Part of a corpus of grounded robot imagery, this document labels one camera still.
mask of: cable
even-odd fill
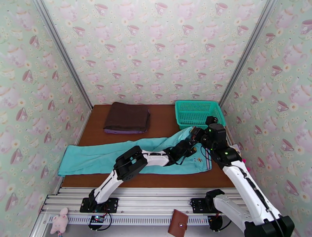
[[[202,153],[202,155],[203,155],[207,160],[211,161],[210,153],[204,148],[204,150],[205,150],[205,151],[208,153],[208,155],[210,156],[210,158],[209,158],[209,157],[207,158],[207,156],[202,152],[202,148],[204,148],[203,145],[200,147],[200,152]]]
[[[107,230],[108,228],[110,228],[110,225],[112,224],[113,219],[112,219],[112,216],[111,216],[111,214],[109,212],[107,212],[107,214],[110,216],[110,223],[109,223],[109,225],[106,228],[104,228],[104,229],[97,229],[96,231],[103,231],[103,230]]]
[[[105,217],[105,216],[107,215],[107,213],[108,213],[108,211],[107,211],[107,207],[108,207],[108,204],[107,204],[107,203],[105,203],[105,207],[104,207],[105,215],[103,215],[103,217]]]
[[[183,155],[181,156],[181,158],[182,158],[182,160],[181,160],[181,163],[180,164],[178,164],[176,161],[174,162],[175,164],[177,164],[177,165],[182,165],[183,164],[183,162],[184,162],[184,160],[185,160],[185,153],[187,152],[187,150],[186,151],[184,151],[184,153],[183,153]]]
[[[209,151],[209,153],[214,153],[215,152],[215,144],[217,144],[215,141],[211,144],[211,152]]]
[[[227,223],[226,226],[224,226],[224,227],[222,227],[221,229],[219,229],[219,231],[224,230],[224,229],[227,228],[231,223],[232,223],[232,221],[229,221],[229,223]]]
[[[282,234],[282,237],[285,237],[285,236],[284,236],[284,233],[283,233],[283,231],[282,231],[282,228],[280,227],[280,224],[279,224],[278,221],[276,220],[276,218],[275,218],[275,216],[273,215],[272,211],[269,210],[269,212],[270,212],[271,215],[273,216],[273,218],[274,218],[274,220],[275,220],[275,222],[276,222],[278,228],[280,229],[280,233]]]
[[[220,211],[217,212],[217,214],[213,217],[214,219],[216,219],[220,214]]]

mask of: teal plastic basket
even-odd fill
[[[207,128],[207,116],[214,116],[218,124],[226,125],[221,108],[216,101],[184,101],[175,102],[175,117],[180,129],[187,127]]]

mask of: pink plush toy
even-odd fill
[[[56,231],[59,233],[64,233],[66,230],[66,226],[68,224],[68,217],[67,217],[68,209],[67,207],[63,208],[60,211],[59,216],[55,216],[52,219],[52,228],[50,234],[54,234]]]

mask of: wallpaper wall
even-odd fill
[[[0,1],[0,236],[28,236],[88,108],[31,1]]]
[[[280,1],[223,107],[251,174],[312,236],[312,2]]]
[[[45,0],[93,104],[218,101],[264,0]]]

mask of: purple cloth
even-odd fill
[[[113,133],[113,134],[138,134],[138,133],[145,133],[145,131],[117,131],[117,130],[111,130],[111,129],[104,129],[104,132],[106,133]]]

